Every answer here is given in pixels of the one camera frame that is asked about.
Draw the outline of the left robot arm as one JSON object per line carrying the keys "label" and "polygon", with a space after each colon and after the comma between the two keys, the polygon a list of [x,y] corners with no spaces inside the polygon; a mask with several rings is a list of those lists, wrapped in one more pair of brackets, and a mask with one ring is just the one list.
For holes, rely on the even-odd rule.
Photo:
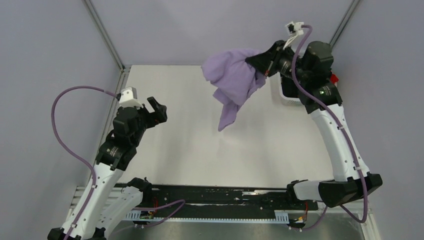
{"label": "left robot arm", "polygon": [[91,165],[91,180],[73,214],[61,227],[50,230],[49,240],[106,240],[132,208],[152,203],[153,193],[148,189],[151,184],[135,177],[124,188],[123,197],[105,206],[115,184],[135,157],[145,131],[168,120],[165,105],[153,96],[147,101],[152,112],[136,98],[121,96],[112,130]]}

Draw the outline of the purple t shirt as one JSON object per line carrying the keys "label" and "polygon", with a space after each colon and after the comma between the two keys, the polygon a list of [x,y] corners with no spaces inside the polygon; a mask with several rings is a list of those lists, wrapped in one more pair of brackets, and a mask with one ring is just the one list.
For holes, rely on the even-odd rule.
{"label": "purple t shirt", "polygon": [[260,54],[252,48],[226,50],[208,57],[201,65],[203,77],[216,87],[213,97],[222,104],[217,130],[232,125],[246,101],[266,84],[266,77],[246,58]]}

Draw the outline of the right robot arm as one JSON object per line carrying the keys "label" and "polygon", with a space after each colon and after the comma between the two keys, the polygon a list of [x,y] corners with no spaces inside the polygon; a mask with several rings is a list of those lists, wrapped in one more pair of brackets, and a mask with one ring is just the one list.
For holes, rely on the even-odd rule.
{"label": "right robot arm", "polygon": [[371,173],[355,146],[344,114],[338,88],[331,82],[334,57],[328,43],[310,42],[302,57],[276,41],[266,52],[247,57],[246,63],[271,77],[279,74],[297,87],[297,95],[316,124],[330,157],[333,178],[296,180],[287,186],[286,204],[298,209],[305,201],[334,208],[363,200],[382,186],[379,174]]}

